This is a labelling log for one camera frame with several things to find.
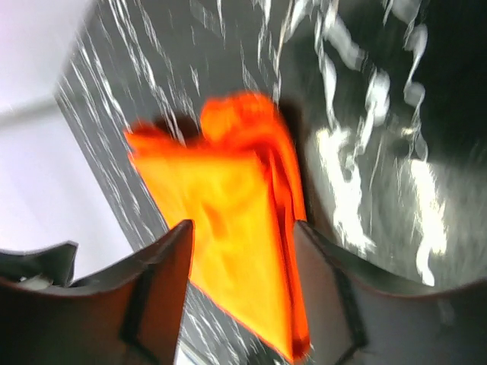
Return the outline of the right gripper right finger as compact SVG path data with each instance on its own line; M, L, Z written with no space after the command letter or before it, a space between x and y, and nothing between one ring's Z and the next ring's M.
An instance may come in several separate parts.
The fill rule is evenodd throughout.
M294 226L318 364L484 364L486 282L439 291Z

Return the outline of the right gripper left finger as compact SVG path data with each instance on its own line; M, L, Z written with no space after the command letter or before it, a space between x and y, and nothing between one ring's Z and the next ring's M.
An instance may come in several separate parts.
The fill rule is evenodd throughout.
M3 364L172 364L193 250L193 223L74 279L71 241L1 253Z

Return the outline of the orange t shirt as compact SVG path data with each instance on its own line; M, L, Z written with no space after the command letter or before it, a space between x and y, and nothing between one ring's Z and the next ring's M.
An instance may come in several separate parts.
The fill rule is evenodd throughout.
M278 107L241 92L206 102L185 142L148 123L130 160L170 227L195 224L189 279L287 360L310 349L293 238L306 219L298 159Z

